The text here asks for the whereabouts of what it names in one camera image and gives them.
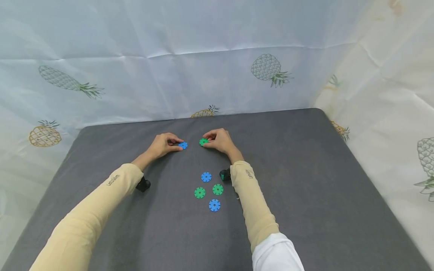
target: gear-shaped disc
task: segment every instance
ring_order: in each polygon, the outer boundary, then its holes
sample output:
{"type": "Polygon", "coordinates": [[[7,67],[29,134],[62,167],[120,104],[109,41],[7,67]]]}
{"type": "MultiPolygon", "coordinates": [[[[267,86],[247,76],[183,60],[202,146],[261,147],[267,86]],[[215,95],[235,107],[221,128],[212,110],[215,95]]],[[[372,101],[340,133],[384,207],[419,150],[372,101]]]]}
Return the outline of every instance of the gear-shaped disc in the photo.
{"type": "Polygon", "coordinates": [[[185,150],[185,149],[187,149],[188,144],[187,144],[187,142],[184,141],[182,143],[179,143],[178,146],[182,147],[182,149],[185,150]]]}
{"type": "Polygon", "coordinates": [[[210,208],[211,212],[217,212],[220,210],[220,202],[216,199],[212,199],[208,207],[210,208]]]}
{"type": "Polygon", "coordinates": [[[212,178],[212,176],[211,176],[211,173],[209,173],[209,172],[204,172],[201,175],[202,182],[204,182],[204,183],[211,181],[211,178],[212,178]]]}
{"type": "Polygon", "coordinates": [[[196,190],[194,191],[194,196],[197,197],[198,199],[202,199],[203,197],[205,197],[205,188],[203,187],[196,188],[196,190]]]}
{"type": "Polygon", "coordinates": [[[203,146],[205,143],[208,143],[208,139],[206,139],[206,138],[202,138],[201,140],[199,140],[199,144],[200,144],[201,146],[203,146]]]}
{"type": "Polygon", "coordinates": [[[223,186],[221,186],[221,184],[216,184],[213,186],[213,193],[218,195],[223,194],[223,186]]]}

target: pineapple drawing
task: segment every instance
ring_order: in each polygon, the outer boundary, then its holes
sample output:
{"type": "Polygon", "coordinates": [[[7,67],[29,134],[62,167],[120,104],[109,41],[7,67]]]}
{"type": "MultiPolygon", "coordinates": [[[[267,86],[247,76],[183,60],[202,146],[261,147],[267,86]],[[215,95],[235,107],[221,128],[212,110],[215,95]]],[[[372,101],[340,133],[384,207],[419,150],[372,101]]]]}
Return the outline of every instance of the pineapple drawing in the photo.
{"type": "Polygon", "coordinates": [[[293,77],[287,74],[288,72],[280,71],[279,61],[270,54],[263,54],[258,57],[250,69],[256,78],[264,81],[271,80],[271,87],[273,85],[282,87],[284,83],[289,83],[293,77]]]}
{"type": "Polygon", "coordinates": [[[62,138],[56,127],[56,121],[39,121],[41,125],[35,127],[29,135],[30,144],[36,147],[51,147],[58,144],[62,138]]]}
{"type": "Polygon", "coordinates": [[[338,89],[340,83],[339,83],[336,75],[332,75],[332,77],[329,80],[329,84],[331,84],[332,86],[327,85],[327,86],[325,86],[326,89],[331,89],[331,90],[337,90],[338,89]]]}
{"type": "Polygon", "coordinates": [[[101,98],[101,94],[104,94],[104,92],[101,92],[103,88],[97,88],[96,85],[90,85],[89,83],[80,84],[77,80],[66,73],[53,69],[49,66],[40,66],[39,74],[45,79],[45,81],[55,85],[56,87],[74,91],[82,91],[89,98],[101,98]]]}
{"type": "Polygon", "coordinates": [[[208,109],[200,110],[193,115],[192,118],[200,118],[200,117],[211,117],[218,113],[220,108],[217,108],[215,105],[210,105],[208,109]]]}
{"type": "Polygon", "coordinates": [[[345,142],[347,142],[350,139],[350,137],[349,137],[350,128],[349,127],[347,127],[347,128],[341,127],[338,124],[336,124],[334,121],[332,121],[332,125],[345,142]]]}
{"type": "Polygon", "coordinates": [[[428,194],[428,200],[434,202],[434,137],[424,138],[418,141],[419,160],[428,179],[416,183],[415,186],[423,186],[421,194],[428,194]]]}

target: person's left hand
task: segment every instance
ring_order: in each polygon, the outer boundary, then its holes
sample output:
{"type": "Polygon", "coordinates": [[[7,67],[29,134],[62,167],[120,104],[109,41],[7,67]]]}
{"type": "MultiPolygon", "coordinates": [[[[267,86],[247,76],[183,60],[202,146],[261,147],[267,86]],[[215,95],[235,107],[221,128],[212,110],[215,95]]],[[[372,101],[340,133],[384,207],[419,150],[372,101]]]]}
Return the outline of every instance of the person's left hand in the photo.
{"type": "Polygon", "coordinates": [[[183,150],[180,146],[173,146],[174,143],[181,142],[184,142],[184,140],[178,138],[172,133],[159,134],[155,137],[146,153],[148,153],[153,159],[157,159],[163,157],[169,152],[183,150]]]}

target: table surface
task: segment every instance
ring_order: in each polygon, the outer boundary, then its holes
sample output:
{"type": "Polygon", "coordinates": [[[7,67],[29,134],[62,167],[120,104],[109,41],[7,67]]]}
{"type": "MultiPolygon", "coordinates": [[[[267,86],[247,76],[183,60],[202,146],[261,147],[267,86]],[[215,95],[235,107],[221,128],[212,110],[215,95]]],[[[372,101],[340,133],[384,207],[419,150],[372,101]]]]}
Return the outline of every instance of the table surface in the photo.
{"type": "Polygon", "coordinates": [[[264,197],[306,270],[429,271],[425,260],[319,109],[214,116],[84,128],[53,178],[3,271],[28,270],[56,224],[156,134],[188,148],[145,170],[151,188],[114,211],[89,270],[252,270],[243,212],[218,173],[228,159],[201,147],[226,128],[256,174],[264,197]],[[201,181],[210,172],[210,182],[201,181]],[[224,193],[216,196],[212,186],[224,193]],[[194,197],[197,187],[203,199],[194,197]],[[211,199],[221,202],[211,212],[211,199]]]}

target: fabric backdrop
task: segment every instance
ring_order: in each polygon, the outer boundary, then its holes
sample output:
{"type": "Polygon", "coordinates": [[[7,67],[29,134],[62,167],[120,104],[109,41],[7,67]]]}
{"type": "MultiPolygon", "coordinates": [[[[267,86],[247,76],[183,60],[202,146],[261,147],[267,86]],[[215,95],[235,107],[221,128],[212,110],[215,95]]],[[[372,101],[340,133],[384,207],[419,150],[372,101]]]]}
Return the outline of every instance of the fabric backdrop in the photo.
{"type": "Polygon", "coordinates": [[[0,7],[0,266],[83,127],[313,105],[434,265],[433,1],[0,7]]]}

